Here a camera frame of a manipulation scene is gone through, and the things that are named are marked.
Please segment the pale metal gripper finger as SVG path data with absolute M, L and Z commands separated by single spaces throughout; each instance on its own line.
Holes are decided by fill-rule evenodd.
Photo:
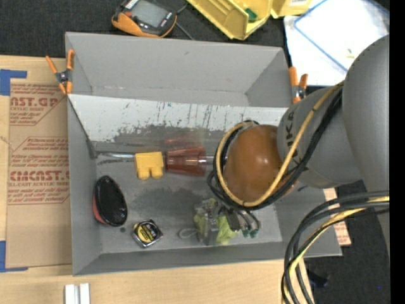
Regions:
M 218 234 L 219 234 L 218 228 L 205 230 L 202 234 L 203 244 L 205 244 L 206 246 L 216 245 Z
M 202 224 L 208 221 L 209 224 L 216 224 L 219 202 L 214 198 L 205 199 L 196 205 L 196 223 Z

